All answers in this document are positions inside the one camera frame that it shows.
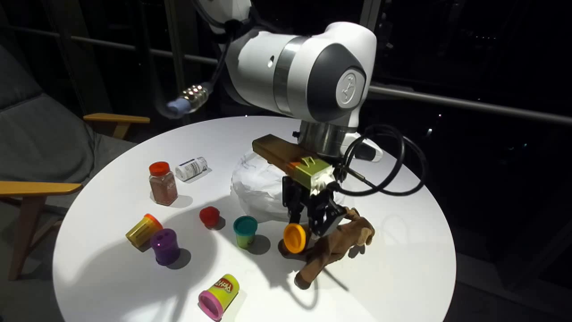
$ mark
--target wooden chair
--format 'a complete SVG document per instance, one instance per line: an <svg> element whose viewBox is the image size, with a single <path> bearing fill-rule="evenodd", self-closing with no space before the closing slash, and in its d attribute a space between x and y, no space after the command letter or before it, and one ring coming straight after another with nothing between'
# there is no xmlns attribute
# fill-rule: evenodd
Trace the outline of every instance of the wooden chair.
<svg viewBox="0 0 572 322"><path fill-rule="evenodd" d="M94 133L86 122L115 126L115 140ZM19 279L29 253L60 229L60 222L36 228L47 199L79 192L106 165L97 152L124 140L131 126L149 122L110 113L77 118L0 47L0 199L20 204L10 279Z"/></svg>

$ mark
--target green cup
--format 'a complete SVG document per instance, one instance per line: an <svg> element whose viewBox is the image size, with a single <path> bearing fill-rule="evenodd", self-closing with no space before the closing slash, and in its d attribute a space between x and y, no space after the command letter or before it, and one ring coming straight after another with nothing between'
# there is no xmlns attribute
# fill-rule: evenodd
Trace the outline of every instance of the green cup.
<svg viewBox="0 0 572 322"><path fill-rule="evenodd" d="M247 249L254 240L256 229L258 222L254 217L240 217L235 220L237 245Z"/></svg>

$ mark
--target table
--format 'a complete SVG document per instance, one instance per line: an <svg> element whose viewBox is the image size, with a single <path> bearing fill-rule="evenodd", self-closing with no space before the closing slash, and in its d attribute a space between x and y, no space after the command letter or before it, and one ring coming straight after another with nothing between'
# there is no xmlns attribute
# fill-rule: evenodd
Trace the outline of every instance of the table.
<svg viewBox="0 0 572 322"><path fill-rule="evenodd" d="M199 310L199 294L224 274L242 283L228 310L229 322L437 322L444 321L456 281L456 253L449 224L426 188L412 197L347 197L378 235L363 256L346 258L303 292L294 285L303 262L285 260L278 242L285 222L260 224L271 240L267 254L235 247L233 220L242 213L231 195L231 176L253 140L278 135L292 142L299 122L276 117L220 118L156 136L122 154L97 174L72 204L54 251L54 288L65 321L194 321L210 319ZM204 156L212 172L192 183L178 181L181 197L160 206L151 197L149 165L165 160L179 165ZM358 161L356 169L381 179L396 161ZM405 169L396 185L414 186ZM217 206L228 220L208 231L199 211ZM178 231L190 262L160 267L154 253L136 251L126 233L145 215Z"/></svg>

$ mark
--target dark background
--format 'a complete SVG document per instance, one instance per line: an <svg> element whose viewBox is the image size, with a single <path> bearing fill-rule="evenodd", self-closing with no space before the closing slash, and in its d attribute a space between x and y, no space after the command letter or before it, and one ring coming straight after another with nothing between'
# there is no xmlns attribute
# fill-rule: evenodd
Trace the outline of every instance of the dark background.
<svg viewBox="0 0 572 322"><path fill-rule="evenodd" d="M190 2L0 0L0 38L40 84L77 115L153 117L151 133L181 124L158 106L178 97L170 20L188 56L217 58ZM356 0L254 0L276 33L315 34L360 22ZM571 11L551 0L383 0L376 84L572 117ZM115 47L74 42L111 42ZM183 63L187 84L213 65ZM265 113L217 92L194 120ZM442 204L460 254L499 267L506 287L549 281L572 288L571 127L372 97L363 126L392 124L430 158L428 186Z"/></svg>

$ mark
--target floor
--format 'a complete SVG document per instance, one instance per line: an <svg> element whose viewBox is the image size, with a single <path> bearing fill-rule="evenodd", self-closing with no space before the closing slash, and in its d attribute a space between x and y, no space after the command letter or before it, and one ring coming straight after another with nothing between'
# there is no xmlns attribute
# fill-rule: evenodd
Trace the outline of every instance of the floor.
<svg viewBox="0 0 572 322"><path fill-rule="evenodd" d="M26 265L20 281L8 281L11 242L19 210L0 203L0 322L61 322L58 301L52 288L52 251L56 237L42 244ZM512 301L478 285L465 283L460 272L458 290L448 322L565 322L546 310L535 310L521 301Z"/></svg>

